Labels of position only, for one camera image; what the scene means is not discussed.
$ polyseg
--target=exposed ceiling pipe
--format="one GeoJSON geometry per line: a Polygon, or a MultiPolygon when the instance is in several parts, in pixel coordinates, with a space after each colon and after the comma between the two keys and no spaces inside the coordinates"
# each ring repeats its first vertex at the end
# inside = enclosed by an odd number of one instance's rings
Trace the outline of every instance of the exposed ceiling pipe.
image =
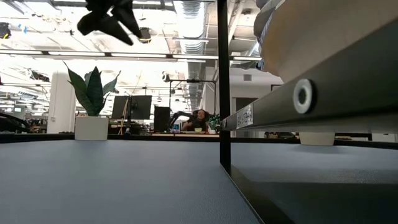
{"type": "Polygon", "coordinates": [[[231,20],[229,22],[229,32],[228,32],[228,44],[231,43],[232,37],[235,33],[236,26],[238,26],[239,18],[241,17],[243,6],[245,1],[237,1],[235,3],[236,10],[233,12],[231,16],[231,20]]]}
{"type": "MultiPolygon", "coordinates": [[[[205,19],[207,3],[199,1],[175,1],[175,10],[178,17],[179,36],[191,39],[205,37],[205,19]]],[[[180,42],[183,54],[204,53],[205,43],[195,40],[180,42]]],[[[188,62],[188,78],[205,79],[205,69],[202,63],[188,62]]],[[[194,110],[200,105],[203,85],[189,85],[191,108],[194,110]]]]}
{"type": "MultiPolygon", "coordinates": [[[[260,57],[260,49],[259,49],[259,44],[256,41],[255,43],[252,44],[250,49],[245,52],[241,52],[242,56],[245,57],[260,57]]],[[[248,70],[250,68],[256,68],[257,62],[237,62],[237,63],[232,63],[231,68],[241,68],[243,70],[248,70]]]]}

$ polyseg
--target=white column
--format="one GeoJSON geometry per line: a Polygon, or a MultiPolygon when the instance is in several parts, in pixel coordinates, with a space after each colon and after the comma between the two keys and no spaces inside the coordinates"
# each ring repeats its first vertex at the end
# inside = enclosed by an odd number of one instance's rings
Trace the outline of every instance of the white column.
{"type": "MultiPolygon", "coordinates": [[[[216,87],[216,114],[220,112],[220,104],[219,104],[219,90],[218,90],[218,85],[216,87]]],[[[204,88],[203,88],[203,94],[202,94],[202,102],[201,102],[201,108],[204,109],[205,111],[209,112],[210,114],[214,113],[214,102],[215,102],[215,97],[214,97],[214,84],[212,83],[207,83],[204,88]]]]}
{"type": "Polygon", "coordinates": [[[75,91],[68,83],[69,74],[66,66],[60,63],[53,72],[47,133],[59,133],[75,130],[75,91]]]}

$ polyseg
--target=computer monitor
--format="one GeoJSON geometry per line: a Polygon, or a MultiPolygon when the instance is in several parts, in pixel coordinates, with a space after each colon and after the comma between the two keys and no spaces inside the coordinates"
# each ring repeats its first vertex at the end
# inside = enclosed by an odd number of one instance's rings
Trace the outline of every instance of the computer monitor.
{"type": "Polygon", "coordinates": [[[151,104],[152,96],[115,96],[111,119],[123,119],[125,106],[127,106],[126,119],[129,115],[128,108],[131,108],[131,119],[150,119],[151,104]],[[129,97],[131,97],[131,106],[129,105],[129,97]]]}
{"type": "Polygon", "coordinates": [[[167,131],[167,124],[170,120],[170,108],[165,106],[155,106],[154,115],[154,131],[167,131]]]}

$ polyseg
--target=ceiling light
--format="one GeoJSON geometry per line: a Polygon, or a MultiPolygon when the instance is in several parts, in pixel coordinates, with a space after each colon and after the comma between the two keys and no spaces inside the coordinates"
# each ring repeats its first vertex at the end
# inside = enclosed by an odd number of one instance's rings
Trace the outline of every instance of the ceiling light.
{"type": "Polygon", "coordinates": [[[0,108],[14,108],[14,105],[0,105],[0,108]]]}
{"type": "Polygon", "coordinates": [[[23,4],[32,10],[32,12],[38,17],[42,17],[43,15],[60,15],[60,11],[52,6],[50,0],[24,1],[23,4]]]}
{"type": "Polygon", "coordinates": [[[251,61],[251,62],[258,62],[261,60],[260,57],[233,57],[232,60],[245,60],[245,61],[251,61]]]}
{"type": "Polygon", "coordinates": [[[1,17],[22,17],[24,14],[4,1],[0,1],[0,15],[1,17]]]}
{"type": "Polygon", "coordinates": [[[218,59],[217,55],[173,55],[173,58],[182,59],[218,59]]]}
{"type": "Polygon", "coordinates": [[[113,57],[137,57],[137,58],[166,58],[166,54],[130,54],[130,53],[112,53],[113,57]]]}
{"type": "Polygon", "coordinates": [[[178,59],[178,62],[196,62],[196,63],[206,63],[206,60],[195,60],[195,59],[178,59]]]}
{"type": "Polygon", "coordinates": [[[38,55],[43,53],[38,50],[0,50],[0,54],[38,55]]]}
{"type": "Polygon", "coordinates": [[[3,83],[2,86],[51,87],[51,83],[3,83]]]}
{"type": "Polygon", "coordinates": [[[49,52],[50,55],[66,55],[66,56],[105,56],[102,52],[49,52]]]}
{"type": "Polygon", "coordinates": [[[208,39],[197,39],[197,38],[187,38],[187,37],[173,37],[172,40],[177,41],[190,41],[190,42],[209,42],[208,39]]]}

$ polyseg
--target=metal frame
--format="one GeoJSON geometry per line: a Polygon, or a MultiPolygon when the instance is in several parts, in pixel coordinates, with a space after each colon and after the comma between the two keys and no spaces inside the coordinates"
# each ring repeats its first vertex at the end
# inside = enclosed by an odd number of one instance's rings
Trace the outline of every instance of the metal frame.
{"type": "Polygon", "coordinates": [[[252,123],[238,126],[241,110],[224,130],[398,133],[397,30],[398,20],[369,34],[250,104],[252,123]]]}
{"type": "MultiPolygon", "coordinates": [[[[226,0],[218,0],[220,163],[259,223],[293,223],[231,165],[230,131],[398,133],[398,20],[230,115],[226,0]],[[239,124],[238,115],[246,120],[239,124]]],[[[335,140],[335,145],[397,149],[398,144],[335,140]]]]}
{"type": "MultiPolygon", "coordinates": [[[[228,50],[228,7],[227,0],[217,0],[218,23],[218,67],[220,78],[220,119],[230,115],[229,95],[229,50],[228,50]]],[[[220,132],[220,163],[225,171],[231,172],[231,134],[220,132]]]]}

